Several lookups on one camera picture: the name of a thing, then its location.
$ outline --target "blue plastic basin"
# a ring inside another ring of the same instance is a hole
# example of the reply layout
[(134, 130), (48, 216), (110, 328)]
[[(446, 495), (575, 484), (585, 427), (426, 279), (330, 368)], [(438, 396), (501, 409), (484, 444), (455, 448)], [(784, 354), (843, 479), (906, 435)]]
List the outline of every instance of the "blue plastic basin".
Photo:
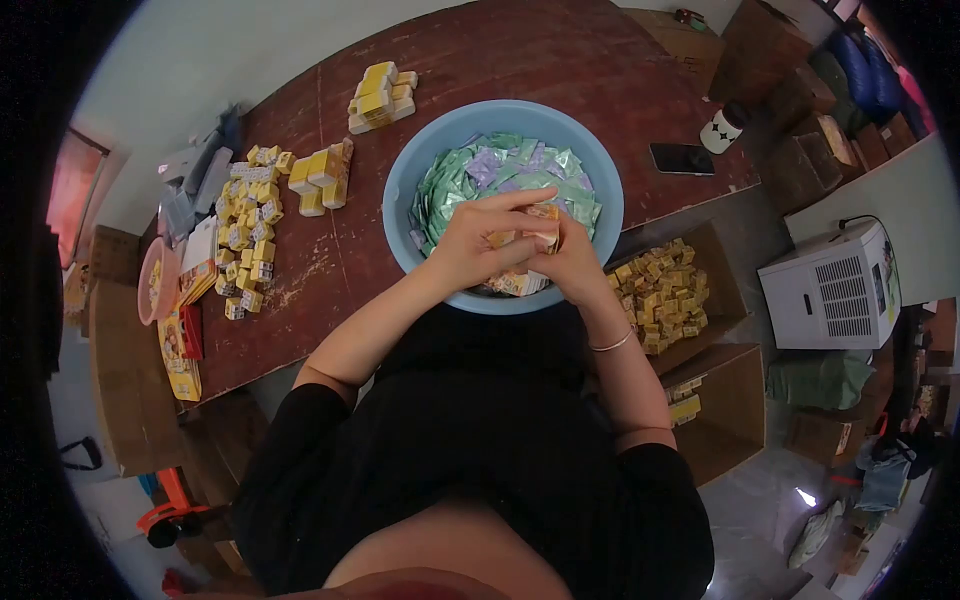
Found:
[[(410, 273), (423, 262), (423, 254), (410, 239), (408, 213), (417, 184), (437, 154), (461, 147), (477, 132), (516, 132), (535, 137), (547, 146), (569, 146), (583, 161), (583, 169), (603, 205), (593, 234), (593, 249), (600, 264), (607, 262), (623, 226), (623, 187), (613, 160), (590, 131), (558, 110), (519, 100), (488, 100), (457, 108), (420, 130), (400, 151), (383, 189), (383, 228), (396, 262)], [(485, 315), (515, 315), (556, 304), (564, 297), (550, 285), (524, 298), (488, 298), (458, 292), (446, 303)]]

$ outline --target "white dehumidifier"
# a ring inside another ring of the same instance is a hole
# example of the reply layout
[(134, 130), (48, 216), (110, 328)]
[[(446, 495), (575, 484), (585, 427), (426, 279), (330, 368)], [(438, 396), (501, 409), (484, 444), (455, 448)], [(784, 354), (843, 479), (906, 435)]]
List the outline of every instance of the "white dehumidifier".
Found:
[(777, 348), (878, 349), (900, 314), (897, 263), (876, 220), (807, 240), (757, 274)]

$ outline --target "power cord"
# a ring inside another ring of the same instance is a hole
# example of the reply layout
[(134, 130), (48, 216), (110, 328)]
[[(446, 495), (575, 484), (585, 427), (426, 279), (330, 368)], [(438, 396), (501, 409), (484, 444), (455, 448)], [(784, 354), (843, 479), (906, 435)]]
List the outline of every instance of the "power cord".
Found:
[(847, 219), (840, 219), (840, 222), (837, 224), (837, 226), (840, 228), (841, 231), (843, 231), (844, 229), (847, 228), (847, 223), (849, 223), (850, 221), (855, 221), (857, 219), (866, 219), (866, 218), (873, 219), (874, 221), (877, 221), (878, 223), (880, 223), (880, 226), (883, 228), (883, 234), (887, 237), (887, 244), (890, 245), (890, 255), (893, 256), (894, 266), (896, 268), (896, 273), (897, 273), (897, 293), (900, 295), (900, 308), (903, 308), (903, 289), (900, 288), (900, 268), (897, 267), (897, 252), (894, 250), (894, 242), (892, 239), (890, 239), (890, 233), (887, 232), (887, 226), (883, 225), (883, 222), (880, 221), (879, 217), (877, 217), (876, 215), (872, 215), (870, 213), (856, 215), (855, 217), (848, 217)]

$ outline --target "hand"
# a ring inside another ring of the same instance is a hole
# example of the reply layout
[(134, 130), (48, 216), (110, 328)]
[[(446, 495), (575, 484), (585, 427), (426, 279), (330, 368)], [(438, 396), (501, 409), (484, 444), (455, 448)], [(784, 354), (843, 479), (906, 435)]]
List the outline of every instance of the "hand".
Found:
[(553, 279), (564, 297), (577, 306), (611, 296), (610, 284), (593, 251), (587, 230), (560, 211), (560, 250), (556, 254), (537, 254), (526, 266)]
[(486, 281), (546, 250), (542, 238), (522, 237), (494, 249), (487, 237), (500, 231), (554, 231), (557, 222), (514, 211), (557, 195), (556, 187), (509, 192), (458, 204), (436, 250), (423, 263), (446, 295)]

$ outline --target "stack of yellow boxes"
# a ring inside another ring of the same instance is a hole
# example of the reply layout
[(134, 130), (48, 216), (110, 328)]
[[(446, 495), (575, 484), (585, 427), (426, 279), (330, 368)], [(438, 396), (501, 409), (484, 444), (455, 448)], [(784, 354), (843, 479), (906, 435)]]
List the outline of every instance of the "stack of yellow boxes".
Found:
[(392, 60), (367, 67), (347, 108), (350, 133), (366, 133), (416, 112), (415, 89), (417, 73), (397, 72)]
[(670, 420), (674, 427), (697, 418), (700, 412), (700, 395), (694, 390), (704, 383), (702, 376), (685, 381), (666, 390), (666, 401), (670, 407)]
[[(216, 202), (220, 248), (215, 256), (221, 273), (214, 285), (227, 296), (224, 313), (230, 320), (243, 319), (247, 311), (260, 312), (263, 294), (258, 281), (270, 281), (274, 272), (276, 245), (274, 225), (283, 217), (283, 204), (276, 180), (289, 174), (297, 158), (278, 146), (253, 146), (247, 162), (235, 162), (230, 180)], [(233, 297), (239, 289), (240, 297)]]
[(653, 248), (607, 275), (647, 354), (661, 354), (707, 326), (707, 273), (691, 263), (696, 251), (682, 238)]
[(300, 194), (301, 215), (319, 217), (328, 208), (347, 204), (352, 159), (353, 141), (345, 137), (340, 143), (293, 162), (287, 187)]

